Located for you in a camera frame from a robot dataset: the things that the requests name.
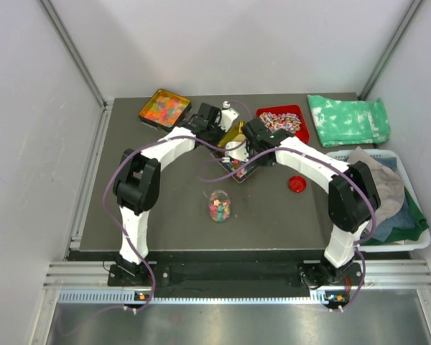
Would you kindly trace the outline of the speckled tin pastel star candies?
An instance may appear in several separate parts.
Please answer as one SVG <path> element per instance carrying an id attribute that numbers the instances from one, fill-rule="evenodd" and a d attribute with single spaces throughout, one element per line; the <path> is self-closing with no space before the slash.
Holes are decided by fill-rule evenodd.
<path id="1" fill-rule="evenodd" d="M 221 151 L 211 149 L 210 152 L 222 168 L 227 173 L 232 173 L 232 178 L 237 183 L 242 183 L 249 178 L 259 167 L 257 162 L 250 163 L 242 167 L 251 159 L 251 153 L 248 150 L 247 138 L 242 132 L 245 121 L 236 121 L 230 128 L 223 128 L 221 125 L 215 126 L 216 137 L 215 145 Z"/>

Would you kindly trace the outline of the clear glass jar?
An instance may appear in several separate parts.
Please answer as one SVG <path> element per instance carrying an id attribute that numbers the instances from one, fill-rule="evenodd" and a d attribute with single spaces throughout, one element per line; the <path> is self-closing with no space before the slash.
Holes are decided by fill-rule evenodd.
<path id="1" fill-rule="evenodd" d="M 210 217 L 218 223 L 227 221 L 231 216 L 231 199 L 227 192 L 216 190 L 208 199 Z"/>

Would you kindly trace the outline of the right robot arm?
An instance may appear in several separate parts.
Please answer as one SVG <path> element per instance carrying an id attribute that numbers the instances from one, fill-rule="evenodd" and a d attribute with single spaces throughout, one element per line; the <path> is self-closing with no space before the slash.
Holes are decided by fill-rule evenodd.
<path id="1" fill-rule="evenodd" d="M 332 226 L 318 282 L 338 284 L 364 241 L 363 232 L 376 228 L 381 200 L 368 165 L 333 159 L 284 129 L 270 132 L 260 119 L 245 123 L 242 132 L 251 162 L 290 167 L 312 183 L 317 214 Z"/>

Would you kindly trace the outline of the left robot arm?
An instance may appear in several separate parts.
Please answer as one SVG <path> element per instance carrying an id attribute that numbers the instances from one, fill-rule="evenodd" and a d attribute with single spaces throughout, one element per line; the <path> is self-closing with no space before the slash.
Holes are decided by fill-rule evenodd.
<path id="1" fill-rule="evenodd" d="M 108 187 L 116 196 L 121 214 L 121 220 L 116 222 L 122 233 L 116 263 L 131 284 L 140 285 L 148 278 L 149 269 L 145 262 L 149 253 L 148 218 L 159 198 L 161 172 L 198 144 L 218 150 L 216 145 L 237 117 L 230 115 L 228 109 L 202 103 L 196 114 L 160 140 L 124 152 Z"/>

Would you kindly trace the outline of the gold tin translucent star candies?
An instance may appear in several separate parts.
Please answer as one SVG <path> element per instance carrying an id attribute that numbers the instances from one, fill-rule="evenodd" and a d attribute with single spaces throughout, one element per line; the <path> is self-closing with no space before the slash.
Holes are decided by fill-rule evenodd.
<path id="1" fill-rule="evenodd" d="M 139 112 L 139 120 L 171 132 L 190 110 L 190 99 L 165 89 L 158 89 Z"/>

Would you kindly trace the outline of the red box of lollipops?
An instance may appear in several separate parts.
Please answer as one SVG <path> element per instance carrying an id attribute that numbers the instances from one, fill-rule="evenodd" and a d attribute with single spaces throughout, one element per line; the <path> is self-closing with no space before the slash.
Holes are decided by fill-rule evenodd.
<path id="1" fill-rule="evenodd" d="M 310 140 L 305 118 L 296 104 L 261 108 L 256 111 L 256 117 L 260 118 L 271 133 L 284 129 L 305 144 Z"/>

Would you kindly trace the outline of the red round lid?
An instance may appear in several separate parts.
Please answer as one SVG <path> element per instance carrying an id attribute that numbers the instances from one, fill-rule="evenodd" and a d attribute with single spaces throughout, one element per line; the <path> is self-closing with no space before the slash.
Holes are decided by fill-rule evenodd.
<path id="1" fill-rule="evenodd" d="M 294 193 L 302 193 L 307 188 L 307 181 L 302 176 L 294 175 L 288 180 L 288 187 Z"/>

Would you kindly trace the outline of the green white cloth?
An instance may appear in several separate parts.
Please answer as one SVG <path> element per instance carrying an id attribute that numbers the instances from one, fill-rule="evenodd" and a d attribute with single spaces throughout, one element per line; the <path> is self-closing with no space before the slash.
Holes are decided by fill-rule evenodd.
<path id="1" fill-rule="evenodd" d="M 384 102 L 339 101 L 319 95 L 307 97 L 320 143 L 324 147 L 387 142 L 391 126 Z"/>

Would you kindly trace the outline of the grey cloth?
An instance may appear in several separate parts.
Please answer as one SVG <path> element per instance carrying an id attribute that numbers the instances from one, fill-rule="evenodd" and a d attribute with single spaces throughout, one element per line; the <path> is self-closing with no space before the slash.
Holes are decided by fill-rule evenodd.
<path id="1" fill-rule="evenodd" d="M 380 198 L 380 206 L 376 210 L 376 225 L 395 216 L 402 208 L 405 193 L 402 179 L 389 167 L 381 164 L 360 147 L 348 157 L 348 162 L 364 162 L 371 172 Z"/>

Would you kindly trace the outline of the white laundry basket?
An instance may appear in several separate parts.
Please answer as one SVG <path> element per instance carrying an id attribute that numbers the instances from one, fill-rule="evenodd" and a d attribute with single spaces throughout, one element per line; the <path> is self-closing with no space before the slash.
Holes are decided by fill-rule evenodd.
<path id="1" fill-rule="evenodd" d="M 399 156 L 390 150 L 365 149 L 375 160 L 389 164 L 393 171 L 402 179 L 406 190 L 407 210 L 412 216 L 415 227 L 401 229 L 394 227 L 385 241 L 379 241 L 376 236 L 361 245 L 365 252 L 402 252 L 426 248 L 431 241 L 429 225 L 422 213 L 414 188 Z"/>

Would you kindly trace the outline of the blue cloth in basket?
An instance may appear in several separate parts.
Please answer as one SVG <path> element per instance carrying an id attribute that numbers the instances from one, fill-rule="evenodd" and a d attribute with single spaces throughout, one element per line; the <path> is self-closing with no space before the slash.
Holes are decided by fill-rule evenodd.
<path id="1" fill-rule="evenodd" d="M 397 160 L 375 160 L 365 152 L 357 160 L 368 165 L 381 203 L 376 210 L 376 230 L 371 239 L 385 242 L 395 228 L 413 229 L 415 223 L 409 211 L 404 183 L 397 175 Z"/>

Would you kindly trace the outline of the green cloth in basket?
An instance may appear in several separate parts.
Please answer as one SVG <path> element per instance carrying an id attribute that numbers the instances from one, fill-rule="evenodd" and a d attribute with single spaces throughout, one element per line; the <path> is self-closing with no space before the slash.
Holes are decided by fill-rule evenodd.
<path id="1" fill-rule="evenodd" d="M 427 219 L 415 203 L 409 191 L 403 187 L 392 191 L 388 187 L 377 188 L 380 206 L 376 210 L 376 229 L 362 243 L 365 246 L 380 246 L 405 240 L 417 241 L 429 228 Z"/>

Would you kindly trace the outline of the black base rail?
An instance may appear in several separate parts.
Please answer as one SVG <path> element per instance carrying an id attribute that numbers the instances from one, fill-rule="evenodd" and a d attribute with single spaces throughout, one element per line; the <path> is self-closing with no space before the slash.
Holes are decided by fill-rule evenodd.
<path id="1" fill-rule="evenodd" d="M 156 298 L 291 298 L 354 288 L 361 276 L 355 259 L 335 269 L 318 249 L 152 251 L 138 267 L 116 259 L 107 284 L 154 288 Z"/>

